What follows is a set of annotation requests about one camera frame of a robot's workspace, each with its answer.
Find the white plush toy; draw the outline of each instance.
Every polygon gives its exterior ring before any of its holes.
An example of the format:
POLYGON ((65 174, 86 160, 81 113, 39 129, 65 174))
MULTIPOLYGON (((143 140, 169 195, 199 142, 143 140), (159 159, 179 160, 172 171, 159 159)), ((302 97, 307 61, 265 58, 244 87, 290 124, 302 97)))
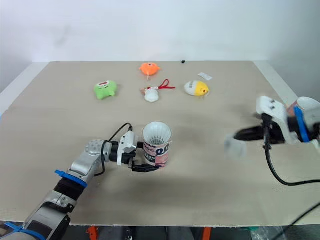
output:
POLYGON ((147 88, 142 88, 141 92, 144 94, 144 99, 149 103, 154 103, 159 100, 159 89, 175 89, 174 86, 168 86, 169 80, 166 79, 160 86, 149 86, 147 88))

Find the white tag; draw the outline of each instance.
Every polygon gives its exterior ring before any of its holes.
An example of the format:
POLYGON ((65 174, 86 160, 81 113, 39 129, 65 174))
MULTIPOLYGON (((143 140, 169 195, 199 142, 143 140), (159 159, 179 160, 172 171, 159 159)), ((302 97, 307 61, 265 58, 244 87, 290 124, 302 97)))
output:
POLYGON ((205 74, 204 72, 200 72, 198 76, 202 77, 203 79, 210 81, 212 79, 212 76, 209 76, 208 74, 205 74))

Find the paper cup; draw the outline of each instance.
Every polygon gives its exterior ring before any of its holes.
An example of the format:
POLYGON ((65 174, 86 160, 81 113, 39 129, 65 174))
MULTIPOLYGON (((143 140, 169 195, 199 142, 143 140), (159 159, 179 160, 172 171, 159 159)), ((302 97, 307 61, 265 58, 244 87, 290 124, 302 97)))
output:
POLYGON ((145 161, 152 166, 164 168, 169 158, 172 132, 163 122, 153 121, 143 129, 145 161))

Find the white wall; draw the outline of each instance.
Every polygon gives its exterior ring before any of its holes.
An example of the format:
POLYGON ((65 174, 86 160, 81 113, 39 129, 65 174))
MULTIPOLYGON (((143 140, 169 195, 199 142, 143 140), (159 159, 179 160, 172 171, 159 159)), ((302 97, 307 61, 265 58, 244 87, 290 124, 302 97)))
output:
MULTIPOLYGON (((6 41, 22 39, 34 62, 271 60, 298 95, 314 96, 320 88, 318 0, 2 0, 2 5, 8 10, 6 41), (311 86, 300 85, 300 76, 311 86)), ((11 43, 9 50, 20 44, 11 43)))
POLYGON ((24 31, 13 24, 12 6, 1 1, 0 10, 0 93, 32 62, 24 31))

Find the orange table leg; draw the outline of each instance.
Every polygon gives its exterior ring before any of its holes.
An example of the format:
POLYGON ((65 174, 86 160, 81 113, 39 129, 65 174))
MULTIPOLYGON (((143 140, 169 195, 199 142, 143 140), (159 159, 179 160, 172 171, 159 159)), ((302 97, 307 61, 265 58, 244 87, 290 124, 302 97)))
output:
POLYGON ((90 226, 85 232, 89 234, 90 240, 98 240, 98 227, 90 226))
POLYGON ((210 236, 211 236, 211 227, 204 227, 202 240, 210 240, 210 236))

